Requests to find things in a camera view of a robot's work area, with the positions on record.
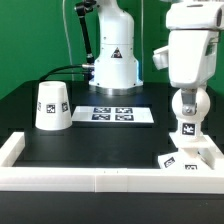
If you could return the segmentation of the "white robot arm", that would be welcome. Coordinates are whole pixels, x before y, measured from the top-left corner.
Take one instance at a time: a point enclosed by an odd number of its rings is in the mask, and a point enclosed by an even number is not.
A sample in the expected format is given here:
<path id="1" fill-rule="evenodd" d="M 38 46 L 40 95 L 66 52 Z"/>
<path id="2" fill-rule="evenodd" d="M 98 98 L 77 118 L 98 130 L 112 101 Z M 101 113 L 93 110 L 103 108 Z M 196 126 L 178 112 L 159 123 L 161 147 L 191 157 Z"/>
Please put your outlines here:
<path id="1" fill-rule="evenodd" d="M 123 95 L 141 87 L 133 54 L 134 21 L 117 0 L 97 0 L 100 54 L 94 62 L 90 88 Z M 224 30 L 224 0 L 182 0 L 166 14 L 168 45 L 154 51 L 157 68 L 166 68 L 170 84 L 181 90 L 182 113 L 193 116 L 198 87 L 215 73 L 217 44 Z"/>

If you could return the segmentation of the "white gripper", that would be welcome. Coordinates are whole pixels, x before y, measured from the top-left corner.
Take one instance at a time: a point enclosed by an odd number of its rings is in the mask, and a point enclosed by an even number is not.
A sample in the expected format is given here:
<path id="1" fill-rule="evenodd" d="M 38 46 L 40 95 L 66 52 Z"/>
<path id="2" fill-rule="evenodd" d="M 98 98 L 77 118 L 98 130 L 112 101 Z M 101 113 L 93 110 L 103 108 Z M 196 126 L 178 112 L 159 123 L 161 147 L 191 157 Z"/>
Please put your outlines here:
<path id="1" fill-rule="evenodd" d="M 218 41 L 218 31 L 173 30 L 168 45 L 153 52 L 156 68 L 167 68 L 170 84 L 182 88 L 183 115 L 196 114 L 196 89 L 215 73 Z"/>

